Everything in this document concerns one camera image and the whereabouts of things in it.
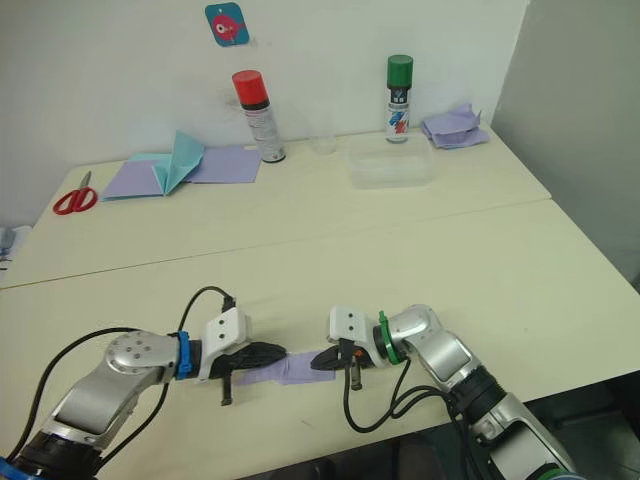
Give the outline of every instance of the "red cap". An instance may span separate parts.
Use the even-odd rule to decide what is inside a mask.
[[[269,100],[259,71],[243,70],[234,73],[231,79],[242,105],[257,105]]]

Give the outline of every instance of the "red scissors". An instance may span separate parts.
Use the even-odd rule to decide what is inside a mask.
[[[91,180],[91,170],[84,176],[77,190],[71,190],[55,203],[53,212],[58,215],[68,215],[73,212],[84,212],[93,207],[98,201],[98,193],[88,186],[89,180]]]

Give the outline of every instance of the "scissors handle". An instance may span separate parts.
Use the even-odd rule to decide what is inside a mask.
[[[54,213],[68,215],[73,212],[84,212],[93,207],[98,201],[98,193],[91,187],[72,190],[58,200],[53,206]]]
[[[85,200],[89,196],[91,198],[89,198],[89,201],[85,203]],[[76,204],[75,204],[74,211],[84,212],[85,210],[89,210],[91,207],[93,207],[96,204],[97,201],[98,201],[98,193],[93,188],[91,187],[81,188],[78,191],[78,196],[76,197]]]

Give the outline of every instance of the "spray can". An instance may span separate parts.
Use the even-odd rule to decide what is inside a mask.
[[[277,163],[284,160],[284,145],[278,135],[262,75],[257,70],[243,70],[235,73],[232,80],[262,161]]]
[[[413,58],[409,55],[391,55],[387,59],[387,140],[392,143],[407,141],[409,131],[409,95],[413,75]]]

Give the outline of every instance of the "green cap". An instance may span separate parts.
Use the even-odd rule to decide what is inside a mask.
[[[387,59],[387,85],[410,87],[413,75],[413,58],[409,55],[391,55]]]

